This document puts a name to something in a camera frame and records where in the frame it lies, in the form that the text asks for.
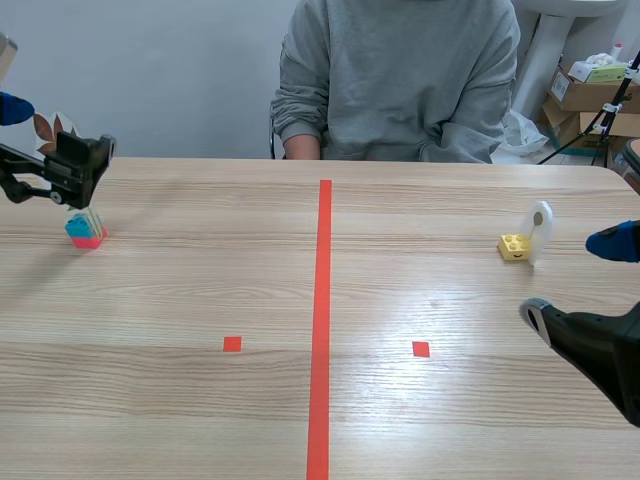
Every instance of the table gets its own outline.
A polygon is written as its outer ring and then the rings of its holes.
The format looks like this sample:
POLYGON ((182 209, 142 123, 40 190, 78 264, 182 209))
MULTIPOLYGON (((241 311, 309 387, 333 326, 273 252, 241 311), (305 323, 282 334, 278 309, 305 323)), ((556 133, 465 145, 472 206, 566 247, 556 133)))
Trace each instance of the table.
POLYGON ((0 202, 0 478, 304 479, 321 179, 332 480, 637 477, 640 431, 518 317, 638 301, 639 267, 584 248, 640 216, 614 173, 120 158, 98 251, 64 209, 0 202), (537 200, 550 247, 503 262, 537 200))

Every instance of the blue robot part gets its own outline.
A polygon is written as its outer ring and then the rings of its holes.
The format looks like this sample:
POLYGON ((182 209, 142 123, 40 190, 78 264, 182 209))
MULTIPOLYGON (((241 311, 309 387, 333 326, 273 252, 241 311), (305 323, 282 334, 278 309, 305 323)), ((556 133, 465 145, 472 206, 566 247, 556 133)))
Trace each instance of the blue robot part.
POLYGON ((587 240, 590 253, 614 262, 640 262, 639 247, 640 222, 625 222, 591 235, 587 240))
POLYGON ((29 120, 36 111, 26 100, 0 92, 0 125, 17 125, 29 120))

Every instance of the blue block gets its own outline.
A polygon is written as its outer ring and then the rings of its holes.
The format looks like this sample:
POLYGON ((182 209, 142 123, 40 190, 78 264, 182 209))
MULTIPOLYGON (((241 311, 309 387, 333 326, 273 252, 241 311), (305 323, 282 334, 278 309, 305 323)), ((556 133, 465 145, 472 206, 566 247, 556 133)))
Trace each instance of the blue block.
POLYGON ((71 238, 94 238, 97 236, 87 219, 81 214, 77 214, 69 220, 65 230, 71 238))

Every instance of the white wall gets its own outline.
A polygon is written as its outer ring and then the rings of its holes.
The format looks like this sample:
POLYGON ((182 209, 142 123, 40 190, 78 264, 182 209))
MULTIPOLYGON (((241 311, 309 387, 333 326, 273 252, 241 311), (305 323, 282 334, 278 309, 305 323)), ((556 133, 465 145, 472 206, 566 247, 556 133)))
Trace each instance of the white wall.
MULTIPOLYGON (((526 48, 538 17, 522 8, 516 8, 523 32, 519 59, 524 59, 526 48)), ((624 8, 602 18, 576 20, 564 51, 564 60, 573 63, 595 53, 609 53, 618 42, 624 44, 621 60, 631 60, 640 51, 640 0, 628 0, 624 8)))
MULTIPOLYGON (((267 157, 269 102, 297 0, 0 0, 18 56, 3 90, 119 154, 267 157)), ((0 142, 33 152, 31 123, 0 142)))

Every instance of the person's hand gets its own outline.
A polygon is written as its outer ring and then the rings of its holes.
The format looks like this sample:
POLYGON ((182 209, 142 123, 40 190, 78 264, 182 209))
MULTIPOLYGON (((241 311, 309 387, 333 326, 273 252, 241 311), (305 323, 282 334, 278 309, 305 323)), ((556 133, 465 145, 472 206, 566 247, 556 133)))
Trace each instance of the person's hand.
POLYGON ((33 105, 26 100, 0 92, 0 126, 26 122, 35 113, 33 105))

